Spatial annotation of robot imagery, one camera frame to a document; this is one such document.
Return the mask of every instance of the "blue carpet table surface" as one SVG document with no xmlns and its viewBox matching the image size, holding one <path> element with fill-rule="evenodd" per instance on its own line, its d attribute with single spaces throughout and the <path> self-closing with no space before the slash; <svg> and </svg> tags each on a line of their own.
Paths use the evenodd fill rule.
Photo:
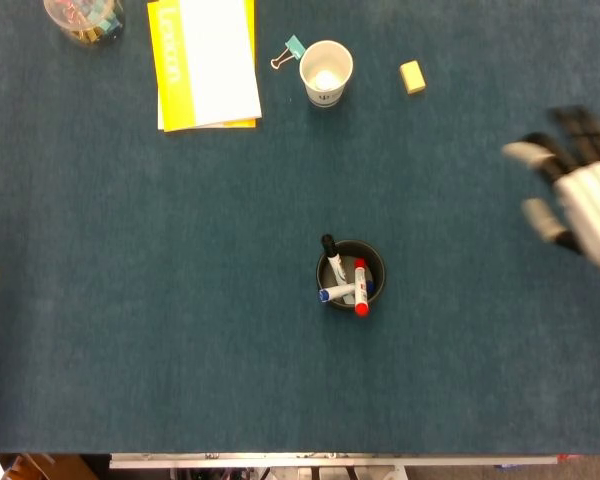
<svg viewBox="0 0 600 480">
<path fill-rule="evenodd" d="M 0 450 L 600 452 L 600 271 L 500 153 L 600 115 L 600 0 L 258 0 L 263 119 L 175 135 L 125 8 L 90 50 L 0 2 Z M 269 66 L 294 33 L 351 50 L 337 107 Z M 317 301 L 325 232 L 384 257 L 367 319 Z"/>
</svg>

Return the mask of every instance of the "yellow notepad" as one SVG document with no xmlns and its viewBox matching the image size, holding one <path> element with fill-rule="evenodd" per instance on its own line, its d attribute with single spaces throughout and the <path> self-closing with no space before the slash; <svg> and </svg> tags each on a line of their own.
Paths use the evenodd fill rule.
<svg viewBox="0 0 600 480">
<path fill-rule="evenodd" d="M 253 71 L 255 2 L 218 3 L 222 6 L 208 0 L 160 0 L 147 5 L 158 79 L 158 127 L 163 114 L 165 131 L 253 128 L 255 118 L 261 116 Z M 186 45 L 186 51 L 177 45 Z M 233 60 L 227 49 L 233 51 Z M 216 76 L 200 74 L 209 71 Z M 231 116 L 238 119 L 210 121 Z"/>
</svg>

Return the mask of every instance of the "yellow eraser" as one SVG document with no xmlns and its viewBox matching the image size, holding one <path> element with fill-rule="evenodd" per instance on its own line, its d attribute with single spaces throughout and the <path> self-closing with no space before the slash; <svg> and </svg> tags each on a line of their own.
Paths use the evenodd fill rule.
<svg viewBox="0 0 600 480">
<path fill-rule="evenodd" d="M 404 86 L 407 87 L 409 95 L 421 92 L 427 86 L 417 60 L 412 60 L 401 65 L 400 73 L 402 74 L 402 80 L 404 81 Z"/>
</svg>

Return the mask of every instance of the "black cup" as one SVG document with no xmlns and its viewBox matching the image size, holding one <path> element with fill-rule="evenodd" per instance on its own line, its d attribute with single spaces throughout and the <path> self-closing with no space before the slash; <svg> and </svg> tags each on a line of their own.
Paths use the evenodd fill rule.
<svg viewBox="0 0 600 480">
<path fill-rule="evenodd" d="M 363 258 L 367 264 L 367 281 L 373 281 L 373 292 L 370 292 L 367 298 L 367 303 L 371 305 L 382 294 L 386 279 L 384 261 L 376 250 L 368 243 L 360 240 L 341 240 L 336 242 L 338 254 L 342 259 L 345 274 L 350 283 L 353 283 L 354 278 L 354 261 L 356 258 Z M 318 260 L 316 267 L 316 282 L 318 289 L 333 287 L 336 284 L 336 279 L 329 264 L 327 256 L 323 253 Z M 341 298 L 327 302 L 329 305 L 341 310 L 354 311 L 355 305 L 347 305 Z"/>
</svg>

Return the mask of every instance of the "pen holder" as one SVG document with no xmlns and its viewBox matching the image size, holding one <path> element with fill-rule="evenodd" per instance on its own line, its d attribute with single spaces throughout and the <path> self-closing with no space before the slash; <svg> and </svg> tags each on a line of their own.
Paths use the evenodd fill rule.
<svg viewBox="0 0 600 480">
<path fill-rule="evenodd" d="M 386 283 L 386 271 L 384 260 L 380 254 L 368 243 L 360 240 L 341 240 L 336 242 L 338 253 L 342 259 L 342 266 L 349 282 L 353 282 L 354 278 L 354 262 L 356 258 L 363 258 L 366 263 L 367 282 L 373 282 L 373 292 L 369 292 L 367 303 L 372 305 L 384 290 Z M 329 260 L 325 254 L 320 256 L 316 267 L 316 282 L 318 289 L 329 288 L 337 285 L 336 278 L 329 264 Z M 354 311 L 354 305 L 345 304 L 341 298 L 327 302 L 332 307 L 340 310 Z"/>
<path fill-rule="evenodd" d="M 49 17 L 69 37 L 83 45 L 96 45 L 122 33 L 121 0 L 44 0 Z"/>
</svg>

